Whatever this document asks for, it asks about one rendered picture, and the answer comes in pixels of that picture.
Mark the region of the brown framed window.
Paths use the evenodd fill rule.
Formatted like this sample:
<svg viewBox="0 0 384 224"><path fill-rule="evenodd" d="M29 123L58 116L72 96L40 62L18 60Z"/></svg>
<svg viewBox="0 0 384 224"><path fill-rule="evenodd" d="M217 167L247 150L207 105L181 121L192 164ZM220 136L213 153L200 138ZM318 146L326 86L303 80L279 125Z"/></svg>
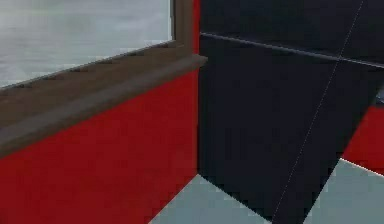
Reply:
<svg viewBox="0 0 384 224"><path fill-rule="evenodd" d="M0 0L0 158L203 66L194 0Z"/></svg>

